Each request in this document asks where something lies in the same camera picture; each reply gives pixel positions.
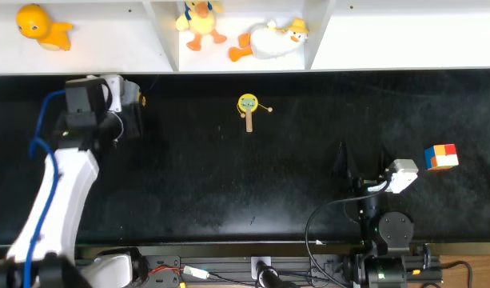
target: rubik's cube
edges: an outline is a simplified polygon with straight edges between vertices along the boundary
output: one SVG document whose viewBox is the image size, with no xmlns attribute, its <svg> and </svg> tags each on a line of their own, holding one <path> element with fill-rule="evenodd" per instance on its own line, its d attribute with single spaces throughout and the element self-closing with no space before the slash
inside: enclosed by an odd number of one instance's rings
<svg viewBox="0 0 490 288">
<path fill-rule="evenodd" d="M 424 152 L 428 170 L 447 170 L 458 166 L 458 154 L 454 144 L 435 145 Z"/>
</svg>

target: black tabletop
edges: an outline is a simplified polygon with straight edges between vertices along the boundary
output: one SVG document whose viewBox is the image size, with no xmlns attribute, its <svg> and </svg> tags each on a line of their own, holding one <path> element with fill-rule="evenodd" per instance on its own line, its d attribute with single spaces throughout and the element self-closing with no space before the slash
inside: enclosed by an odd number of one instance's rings
<svg viewBox="0 0 490 288">
<path fill-rule="evenodd" d="M 365 173 L 377 174 L 382 146 L 418 165 L 388 196 L 416 241 L 490 241 L 490 70 L 126 77 L 145 91 L 145 136 L 100 161 L 79 243 L 300 241 L 318 205 L 351 196 L 330 175 L 342 141 Z M 42 99 L 67 78 L 0 77 L 0 245 L 30 212 L 44 155 L 29 158 L 29 141 Z M 245 93 L 273 108 L 253 114 L 251 134 L 236 109 Z M 62 106 L 52 103 L 46 130 Z M 427 171 L 424 150 L 449 143 L 460 165 Z M 342 206 L 312 231 L 360 240 Z"/>
</svg>

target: yellow plush toy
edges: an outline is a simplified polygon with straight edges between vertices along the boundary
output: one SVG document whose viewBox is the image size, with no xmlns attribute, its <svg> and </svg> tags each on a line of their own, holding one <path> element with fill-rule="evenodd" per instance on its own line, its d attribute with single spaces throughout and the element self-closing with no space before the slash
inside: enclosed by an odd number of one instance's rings
<svg viewBox="0 0 490 288">
<path fill-rule="evenodd" d="M 187 46 L 193 51 L 200 51 L 202 37 L 211 34 L 216 44 L 227 41 L 227 37 L 216 31 L 216 18 L 214 12 L 222 13 L 223 7 L 219 2 L 185 2 L 185 13 L 175 23 L 179 31 L 190 29 L 195 33 L 195 39 Z"/>
<path fill-rule="evenodd" d="M 47 50 L 70 50 L 68 30 L 70 23 L 57 23 L 37 4 L 25 5 L 17 16 L 18 28 L 25 37 L 37 39 L 38 44 Z"/>
</svg>

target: duck toy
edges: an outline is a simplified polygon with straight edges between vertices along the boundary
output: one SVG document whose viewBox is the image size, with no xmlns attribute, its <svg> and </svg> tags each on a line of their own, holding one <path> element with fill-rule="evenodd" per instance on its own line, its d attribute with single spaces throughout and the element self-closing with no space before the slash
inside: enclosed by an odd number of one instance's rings
<svg viewBox="0 0 490 288">
<path fill-rule="evenodd" d="M 47 50 L 70 50 L 68 30 L 70 23 L 53 21 L 47 12 L 37 4 L 23 6 L 17 15 L 19 32 L 24 37 L 37 39 L 38 44 Z"/>
<path fill-rule="evenodd" d="M 227 37 L 216 31 L 214 12 L 222 13 L 223 6 L 219 2 L 185 2 L 185 13 L 179 17 L 175 26 L 179 31 L 190 29 L 195 33 L 195 39 L 186 44 L 193 51 L 201 50 L 202 37 L 211 34 L 216 44 L 227 41 Z"/>
<path fill-rule="evenodd" d="M 278 58 L 302 47 L 308 36 L 309 30 L 300 18 L 294 19 L 286 29 L 277 28 L 277 23 L 272 20 L 267 25 L 256 25 L 250 33 L 239 36 L 241 49 L 230 48 L 229 57 L 233 62 L 249 55 L 259 59 Z"/>
</svg>

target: yellow hat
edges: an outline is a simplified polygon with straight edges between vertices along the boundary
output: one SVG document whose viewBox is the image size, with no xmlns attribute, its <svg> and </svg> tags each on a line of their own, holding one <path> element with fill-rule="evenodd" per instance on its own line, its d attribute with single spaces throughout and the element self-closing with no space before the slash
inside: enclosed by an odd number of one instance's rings
<svg viewBox="0 0 490 288">
<path fill-rule="evenodd" d="M 305 25 L 305 21 L 299 18 L 294 19 L 293 24 L 290 27 L 287 27 L 287 30 L 291 30 L 292 32 L 297 33 L 309 33 L 309 31 L 307 30 L 307 26 Z"/>
</svg>

